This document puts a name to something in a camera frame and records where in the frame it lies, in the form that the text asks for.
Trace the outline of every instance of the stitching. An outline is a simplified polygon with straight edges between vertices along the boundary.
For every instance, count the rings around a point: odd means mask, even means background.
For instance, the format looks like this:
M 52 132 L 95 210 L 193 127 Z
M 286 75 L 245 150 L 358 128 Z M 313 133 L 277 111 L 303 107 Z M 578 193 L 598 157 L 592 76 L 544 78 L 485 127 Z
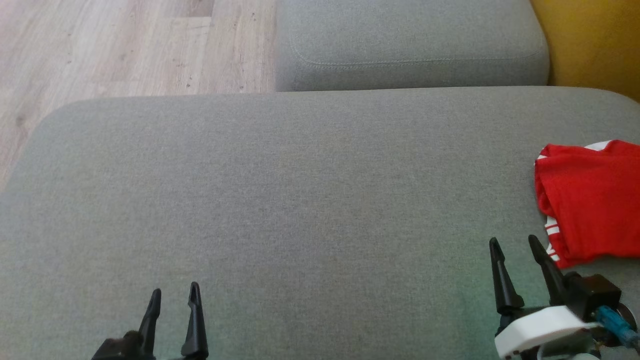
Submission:
M 538 33 L 538 50 L 535 53 L 525 55 L 525 56 L 517 56 L 514 58 L 469 58 L 469 59 L 454 59 L 454 58 L 435 58 L 435 59 L 421 59 L 421 60 L 382 60 L 382 61 L 359 61 L 356 63 L 323 63 L 319 61 L 311 61 L 306 59 L 300 52 L 298 48 L 294 45 L 295 41 L 292 35 L 293 31 L 289 32 L 289 47 L 292 49 L 293 53 L 298 56 L 300 60 L 302 60 L 306 66 L 313 67 L 317 69 L 359 69 L 359 68 L 368 68 L 368 67 L 392 67 L 392 66 L 410 66 L 410 65 L 420 65 L 421 63 L 446 63 L 446 62 L 466 62 L 466 61 L 522 61 L 528 58 L 532 58 L 534 56 L 539 55 L 545 50 L 544 42 L 542 42 L 543 35 L 541 32 Z

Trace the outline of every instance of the light wood plank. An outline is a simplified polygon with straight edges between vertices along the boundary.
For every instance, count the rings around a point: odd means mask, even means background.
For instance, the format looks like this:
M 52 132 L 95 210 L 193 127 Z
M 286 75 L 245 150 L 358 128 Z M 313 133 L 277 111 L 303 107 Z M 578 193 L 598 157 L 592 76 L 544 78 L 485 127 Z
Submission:
M 275 0 L 0 1 L 0 190 L 81 99 L 273 91 Z

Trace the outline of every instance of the white stripe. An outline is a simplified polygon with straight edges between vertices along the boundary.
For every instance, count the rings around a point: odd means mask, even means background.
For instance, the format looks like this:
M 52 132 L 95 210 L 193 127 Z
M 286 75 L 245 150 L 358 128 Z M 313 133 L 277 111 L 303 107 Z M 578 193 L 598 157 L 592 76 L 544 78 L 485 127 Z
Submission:
M 560 232 L 560 228 L 558 226 L 552 226 L 547 229 L 547 235 L 553 235 Z
M 550 227 L 550 226 L 554 226 L 558 224 L 558 220 L 552 218 L 552 217 L 547 217 L 547 223 L 545 224 L 545 227 Z
M 590 149 L 590 150 L 595 150 L 595 151 L 602 151 L 602 150 L 604 150 L 605 147 L 607 147 L 607 145 L 610 142 L 611 142 L 611 140 L 606 141 L 606 142 L 592 143 L 591 145 L 587 145 L 584 148 L 585 149 Z

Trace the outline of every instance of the white robot part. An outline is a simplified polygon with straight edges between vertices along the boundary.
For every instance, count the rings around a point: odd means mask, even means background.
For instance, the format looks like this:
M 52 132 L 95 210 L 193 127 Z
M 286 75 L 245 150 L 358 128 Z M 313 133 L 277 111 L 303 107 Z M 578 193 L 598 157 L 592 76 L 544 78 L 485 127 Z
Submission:
M 547 307 L 509 324 L 495 337 L 495 348 L 501 359 L 507 359 L 532 347 L 599 325 L 583 322 L 566 306 Z

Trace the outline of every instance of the gray fabric surface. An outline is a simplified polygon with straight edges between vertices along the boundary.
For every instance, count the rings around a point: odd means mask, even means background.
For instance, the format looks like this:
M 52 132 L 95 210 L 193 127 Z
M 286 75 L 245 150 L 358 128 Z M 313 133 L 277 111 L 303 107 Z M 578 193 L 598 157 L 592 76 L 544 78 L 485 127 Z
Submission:
M 544 85 L 528 0 L 279 0 L 279 91 Z
M 489 238 L 547 301 L 527 244 L 546 239 L 540 149 L 639 130 L 640 105 L 578 88 L 71 104 L 0 197 L 0 358 L 88 359 L 155 287 L 157 354 L 176 356 L 198 281 L 212 359 L 494 359 Z M 640 313 L 639 265 L 578 270 Z

